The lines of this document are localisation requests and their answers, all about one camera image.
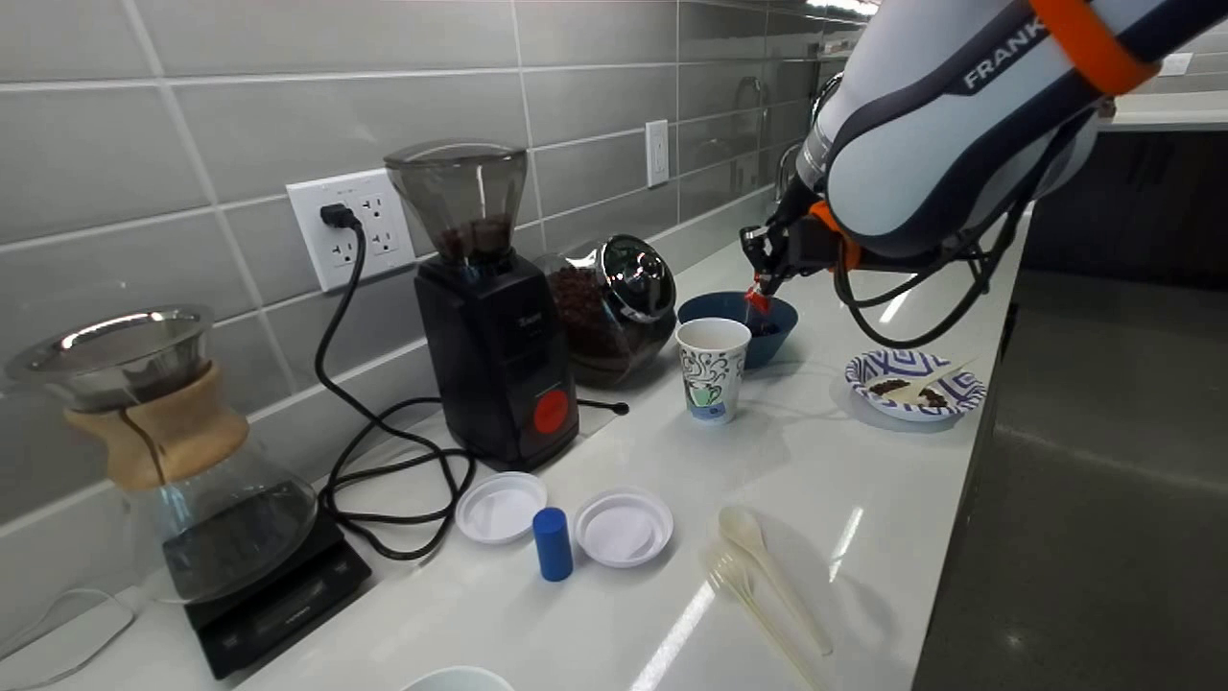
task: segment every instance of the blue cap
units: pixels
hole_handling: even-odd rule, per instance
[[[533,513],[538,570],[542,579],[561,584],[571,577],[571,538],[566,513],[561,508],[546,508]]]

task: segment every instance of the white countertop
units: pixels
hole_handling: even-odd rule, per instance
[[[1228,92],[1127,92],[1103,132],[1228,132]]]
[[[992,292],[930,344],[933,352],[990,381],[1018,261],[1019,243]],[[741,248],[725,246],[680,271],[680,301],[745,288],[745,279]],[[938,271],[901,305],[891,329],[919,329],[963,288],[963,270]],[[908,689],[978,410],[938,431],[876,417],[839,381],[849,358],[876,344],[832,301],[830,275],[791,279],[777,297],[802,311],[802,323],[771,367],[745,381],[741,413],[729,426],[695,426],[680,376],[665,367],[639,393],[601,393],[601,399],[628,399],[631,410],[624,417],[583,410],[583,426],[600,431],[542,472],[550,500],[566,513],[610,489],[655,492],[675,513],[665,561],[639,573],[575,561],[571,579],[542,584],[530,540],[481,549],[455,534],[427,570],[381,566],[364,598],[240,689],[403,691],[450,664],[483,664],[518,691],[795,689],[752,623],[701,589],[697,554],[715,540],[725,504],[765,513],[788,579],[832,631],[830,689]],[[358,504],[414,509],[405,504],[436,504],[436,495],[436,475],[403,475],[367,489]],[[149,608],[113,648],[60,689],[213,682],[184,613]]]

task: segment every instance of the decorative plate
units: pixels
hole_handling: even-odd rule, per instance
[[[947,424],[981,405],[987,389],[970,371],[938,367],[947,358],[924,351],[876,351],[849,362],[844,381],[876,410],[904,424]]]

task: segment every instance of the black coffee grinder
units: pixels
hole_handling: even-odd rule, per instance
[[[428,147],[385,165],[436,248],[414,288],[451,439],[542,468],[580,424],[550,279],[510,248],[527,151]]]

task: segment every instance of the dark cabinet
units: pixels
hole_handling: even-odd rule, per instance
[[[1029,270],[1228,288],[1228,126],[1103,132],[1037,202]]]

